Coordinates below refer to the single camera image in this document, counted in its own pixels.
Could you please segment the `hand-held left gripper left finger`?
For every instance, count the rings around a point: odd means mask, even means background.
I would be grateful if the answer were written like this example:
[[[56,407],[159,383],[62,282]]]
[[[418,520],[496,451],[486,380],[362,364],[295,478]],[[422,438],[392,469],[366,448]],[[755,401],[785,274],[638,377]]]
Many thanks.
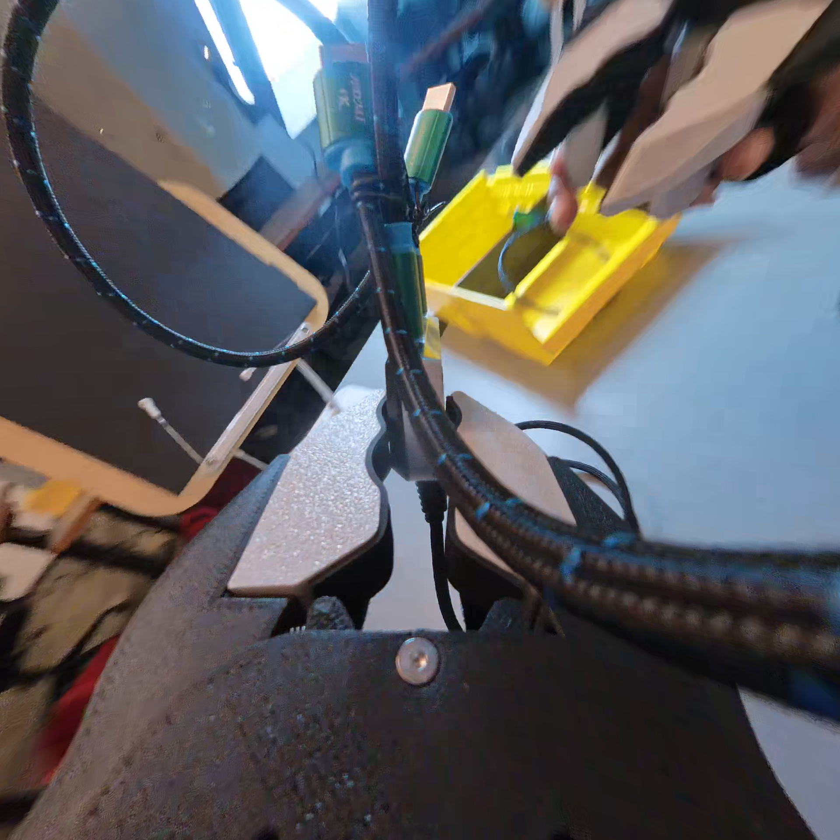
[[[291,452],[227,582],[234,596],[304,599],[385,534],[374,452],[383,392],[339,392]]]

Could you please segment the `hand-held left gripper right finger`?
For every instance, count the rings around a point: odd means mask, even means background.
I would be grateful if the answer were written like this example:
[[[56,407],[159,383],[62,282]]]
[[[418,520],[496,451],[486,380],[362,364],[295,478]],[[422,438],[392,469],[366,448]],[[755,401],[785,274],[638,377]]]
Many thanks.
[[[454,392],[452,398],[460,412],[458,432],[489,472],[530,506],[575,525],[548,457],[531,438],[464,392]]]

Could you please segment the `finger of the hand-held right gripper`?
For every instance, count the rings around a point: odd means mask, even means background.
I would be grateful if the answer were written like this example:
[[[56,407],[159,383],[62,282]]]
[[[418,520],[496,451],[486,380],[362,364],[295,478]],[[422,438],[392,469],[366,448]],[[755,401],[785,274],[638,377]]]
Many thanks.
[[[770,79],[830,2],[754,2],[732,11],[702,67],[633,143],[601,204],[604,215],[687,209],[718,160],[764,119]]]
[[[571,177],[592,177],[664,53],[674,2],[614,2],[564,44],[539,87],[511,157],[525,175],[561,150]]]

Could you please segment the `silver HDMI switch hub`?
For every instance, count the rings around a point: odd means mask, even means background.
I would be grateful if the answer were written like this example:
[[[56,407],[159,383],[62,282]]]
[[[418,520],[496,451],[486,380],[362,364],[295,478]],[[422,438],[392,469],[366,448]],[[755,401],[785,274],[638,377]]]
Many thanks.
[[[417,348],[423,369],[429,378],[436,396],[445,404],[445,383],[442,362],[442,342],[438,318],[428,314],[425,319],[425,334],[418,341]],[[434,471],[429,464],[421,443],[411,425],[410,412],[404,406],[398,392],[396,367],[390,360],[385,363],[385,417],[392,469],[408,481],[432,480]]]

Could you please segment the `yellow plastic bin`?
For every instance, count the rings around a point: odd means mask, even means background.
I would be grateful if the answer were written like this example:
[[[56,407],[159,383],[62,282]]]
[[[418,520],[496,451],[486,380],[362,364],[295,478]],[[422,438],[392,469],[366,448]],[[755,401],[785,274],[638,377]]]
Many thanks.
[[[509,165],[480,171],[419,236],[433,314],[544,365],[656,257],[679,222],[638,209],[604,216],[604,191],[592,182],[579,193],[568,233],[507,295],[497,274],[501,245],[516,211],[548,208],[549,185],[548,163],[522,177]]]

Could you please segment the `person's right hand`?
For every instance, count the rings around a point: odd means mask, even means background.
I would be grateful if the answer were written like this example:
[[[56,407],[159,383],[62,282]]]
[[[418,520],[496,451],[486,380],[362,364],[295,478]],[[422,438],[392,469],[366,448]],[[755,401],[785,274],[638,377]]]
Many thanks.
[[[658,95],[647,93],[633,118],[625,125],[611,157],[603,165],[601,177],[607,180],[611,170],[621,166],[628,147],[654,120]],[[810,131],[801,140],[795,156],[797,173],[807,180],[824,180],[838,186],[839,170],[839,69],[813,82],[806,95],[812,108]],[[772,128],[759,128],[744,137],[725,153],[717,168],[709,176],[694,205],[714,203],[719,185],[724,182],[743,182],[766,164],[775,146]],[[574,221],[578,211],[576,189],[565,164],[564,153],[558,149],[550,163],[549,220],[557,235],[562,235]]]

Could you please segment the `black board with wooden rim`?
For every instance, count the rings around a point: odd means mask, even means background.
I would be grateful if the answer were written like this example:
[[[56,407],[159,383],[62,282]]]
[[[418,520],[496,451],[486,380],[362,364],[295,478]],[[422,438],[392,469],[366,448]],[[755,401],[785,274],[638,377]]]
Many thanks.
[[[316,278],[214,200],[160,186],[38,99],[34,116],[66,220],[153,319],[248,353],[325,322]],[[4,136],[1,246],[2,460],[146,516],[195,504],[291,370],[243,381],[134,326],[56,245]]]

